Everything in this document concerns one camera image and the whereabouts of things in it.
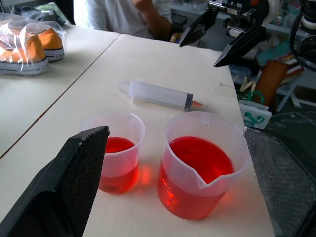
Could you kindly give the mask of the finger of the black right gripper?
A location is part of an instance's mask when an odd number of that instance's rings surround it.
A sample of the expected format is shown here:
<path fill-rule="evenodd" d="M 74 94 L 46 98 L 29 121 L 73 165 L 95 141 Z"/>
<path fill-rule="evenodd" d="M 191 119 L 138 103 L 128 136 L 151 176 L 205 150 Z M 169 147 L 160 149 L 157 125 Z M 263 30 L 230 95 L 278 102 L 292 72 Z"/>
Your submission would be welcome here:
<path fill-rule="evenodd" d="M 216 9 L 207 10 L 194 22 L 192 22 L 183 32 L 179 46 L 184 47 L 193 44 L 201 39 L 216 22 L 219 11 Z"/>
<path fill-rule="evenodd" d="M 260 24 L 245 33 L 240 33 L 238 37 L 232 40 L 223 50 L 214 67 L 222 67 L 236 63 L 257 44 L 267 39 L 267 30 Z"/>

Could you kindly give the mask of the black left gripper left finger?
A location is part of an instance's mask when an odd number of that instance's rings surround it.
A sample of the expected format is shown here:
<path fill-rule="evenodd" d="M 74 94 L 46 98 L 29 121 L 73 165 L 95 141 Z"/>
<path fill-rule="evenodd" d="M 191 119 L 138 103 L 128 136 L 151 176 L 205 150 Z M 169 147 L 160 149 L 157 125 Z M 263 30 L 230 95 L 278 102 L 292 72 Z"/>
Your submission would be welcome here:
<path fill-rule="evenodd" d="M 0 223 L 0 237 L 82 237 L 101 176 L 108 126 L 70 137 Z"/>

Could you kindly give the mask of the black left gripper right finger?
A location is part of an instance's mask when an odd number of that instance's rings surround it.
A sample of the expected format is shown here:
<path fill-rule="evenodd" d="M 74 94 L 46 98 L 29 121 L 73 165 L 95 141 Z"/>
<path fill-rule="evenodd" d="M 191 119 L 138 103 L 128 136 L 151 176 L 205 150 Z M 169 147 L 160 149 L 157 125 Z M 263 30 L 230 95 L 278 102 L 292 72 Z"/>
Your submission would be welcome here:
<path fill-rule="evenodd" d="M 261 193 L 284 237 L 316 237 L 316 159 L 285 136 L 247 128 Z"/>

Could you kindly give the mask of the small beaker red liquid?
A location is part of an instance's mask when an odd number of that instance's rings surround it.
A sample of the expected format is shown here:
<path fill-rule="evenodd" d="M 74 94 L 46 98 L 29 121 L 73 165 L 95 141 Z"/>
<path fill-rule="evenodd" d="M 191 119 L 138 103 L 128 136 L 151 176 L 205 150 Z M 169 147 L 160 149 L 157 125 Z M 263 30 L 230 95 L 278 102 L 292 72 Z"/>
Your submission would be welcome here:
<path fill-rule="evenodd" d="M 99 189 L 109 193 L 125 193 L 135 185 L 139 176 L 145 125 L 131 112 L 107 110 L 86 118 L 80 128 L 88 130 L 99 126 L 109 128 Z"/>

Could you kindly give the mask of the clear plastic syringe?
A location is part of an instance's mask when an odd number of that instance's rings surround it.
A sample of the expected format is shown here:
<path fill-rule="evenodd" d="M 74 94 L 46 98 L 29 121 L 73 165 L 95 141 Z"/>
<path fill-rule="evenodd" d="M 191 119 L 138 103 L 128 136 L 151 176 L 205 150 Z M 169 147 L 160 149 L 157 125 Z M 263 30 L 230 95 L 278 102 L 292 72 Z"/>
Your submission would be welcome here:
<path fill-rule="evenodd" d="M 205 108 L 206 105 L 194 100 L 190 93 L 136 81 L 122 81 L 119 91 L 132 99 L 133 103 L 146 102 L 170 108 L 190 111 Z"/>

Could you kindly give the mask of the large beaker red liquid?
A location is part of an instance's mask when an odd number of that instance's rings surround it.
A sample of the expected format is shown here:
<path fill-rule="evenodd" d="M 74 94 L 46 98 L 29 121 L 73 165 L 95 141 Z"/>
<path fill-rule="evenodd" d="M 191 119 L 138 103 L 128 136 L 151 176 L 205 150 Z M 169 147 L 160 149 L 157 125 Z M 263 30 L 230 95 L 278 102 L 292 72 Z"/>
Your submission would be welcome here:
<path fill-rule="evenodd" d="M 210 215 L 250 161 L 243 132 L 211 113 L 185 112 L 167 126 L 157 192 L 177 217 Z"/>

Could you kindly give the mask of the black box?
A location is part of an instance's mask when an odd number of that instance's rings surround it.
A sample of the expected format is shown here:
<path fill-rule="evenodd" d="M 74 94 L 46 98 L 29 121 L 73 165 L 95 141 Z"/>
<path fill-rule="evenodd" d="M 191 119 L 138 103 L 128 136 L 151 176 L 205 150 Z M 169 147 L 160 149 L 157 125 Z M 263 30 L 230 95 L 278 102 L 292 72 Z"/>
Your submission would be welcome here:
<path fill-rule="evenodd" d="M 171 14 L 171 33 L 184 32 L 187 25 L 187 16 L 172 13 Z"/>

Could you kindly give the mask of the brown leather case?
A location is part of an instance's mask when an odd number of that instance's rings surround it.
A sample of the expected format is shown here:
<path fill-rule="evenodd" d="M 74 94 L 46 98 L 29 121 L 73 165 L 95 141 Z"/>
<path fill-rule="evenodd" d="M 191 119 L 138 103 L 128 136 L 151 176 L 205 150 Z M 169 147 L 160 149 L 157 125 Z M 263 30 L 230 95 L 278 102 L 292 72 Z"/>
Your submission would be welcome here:
<path fill-rule="evenodd" d="M 289 65 L 281 62 L 269 60 L 265 64 L 255 87 L 255 91 L 260 92 L 264 99 L 264 106 L 269 106 L 272 103 L 274 95 L 288 70 Z"/>

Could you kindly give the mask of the white bag green print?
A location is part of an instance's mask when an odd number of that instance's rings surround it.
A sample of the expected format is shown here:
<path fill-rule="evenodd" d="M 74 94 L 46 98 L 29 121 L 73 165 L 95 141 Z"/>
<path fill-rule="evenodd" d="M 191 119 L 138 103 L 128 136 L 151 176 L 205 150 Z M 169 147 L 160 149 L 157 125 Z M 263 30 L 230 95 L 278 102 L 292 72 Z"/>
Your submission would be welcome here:
<path fill-rule="evenodd" d="M 239 107 L 246 127 L 266 128 L 272 116 L 269 107 L 247 100 L 239 100 Z"/>

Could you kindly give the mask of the person in white shirt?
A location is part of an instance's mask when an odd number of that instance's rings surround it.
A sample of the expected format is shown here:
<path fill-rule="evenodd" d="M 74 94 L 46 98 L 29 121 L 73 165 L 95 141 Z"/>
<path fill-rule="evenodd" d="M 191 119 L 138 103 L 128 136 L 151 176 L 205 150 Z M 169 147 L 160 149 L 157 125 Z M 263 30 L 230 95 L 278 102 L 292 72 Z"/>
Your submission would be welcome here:
<path fill-rule="evenodd" d="M 157 12 L 171 23 L 171 0 L 152 0 Z M 156 39 L 143 14 L 130 0 L 82 0 L 86 8 L 84 23 L 95 29 L 142 38 Z"/>

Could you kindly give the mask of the orange canvas shoe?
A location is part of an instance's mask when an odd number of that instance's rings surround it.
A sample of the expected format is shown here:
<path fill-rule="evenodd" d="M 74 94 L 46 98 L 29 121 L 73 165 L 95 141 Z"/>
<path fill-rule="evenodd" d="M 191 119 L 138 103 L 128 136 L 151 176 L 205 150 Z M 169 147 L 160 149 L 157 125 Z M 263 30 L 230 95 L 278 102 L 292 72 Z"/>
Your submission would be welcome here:
<path fill-rule="evenodd" d="M 64 58 L 65 52 L 62 39 L 53 28 L 38 34 L 38 37 L 49 61 L 58 61 Z"/>
<path fill-rule="evenodd" d="M 37 35 L 28 37 L 21 45 L 0 40 L 0 74 L 38 75 L 47 71 L 48 59 Z"/>

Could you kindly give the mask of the dark grey cloth bag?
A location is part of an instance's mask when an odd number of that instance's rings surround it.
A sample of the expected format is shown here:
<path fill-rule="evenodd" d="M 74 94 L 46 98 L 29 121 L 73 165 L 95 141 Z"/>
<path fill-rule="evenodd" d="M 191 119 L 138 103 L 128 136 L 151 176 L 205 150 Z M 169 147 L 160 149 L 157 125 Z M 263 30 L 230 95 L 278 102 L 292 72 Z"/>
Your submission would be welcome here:
<path fill-rule="evenodd" d="M 31 7 L 17 7 L 13 6 L 11 10 L 11 14 L 19 15 L 19 16 L 24 16 L 30 19 L 34 19 L 37 21 L 55 21 L 59 25 L 64 25 L 66 21 L 57 14 L 55 10 L 49 10 L 49 11 L 44 11 L 44 10 L 39 10 L 36 8 L 31 8 Z"/>

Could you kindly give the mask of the orange sneakers in plastic bag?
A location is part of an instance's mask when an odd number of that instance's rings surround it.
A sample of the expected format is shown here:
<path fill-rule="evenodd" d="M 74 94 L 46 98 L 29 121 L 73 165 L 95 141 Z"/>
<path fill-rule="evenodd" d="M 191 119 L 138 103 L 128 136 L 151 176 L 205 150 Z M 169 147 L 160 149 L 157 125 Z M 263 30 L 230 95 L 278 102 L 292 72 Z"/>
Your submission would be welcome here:
<path fill-rule="evenodd" d="M 13 44 L 20 40 L 20 45 L 30 36 L 38 35 L 53 28 L 61 37 L 65 50 L 66 31 L 55 21 L 37 21 L 24 16 L 0 13 L 0 40 Z"/>

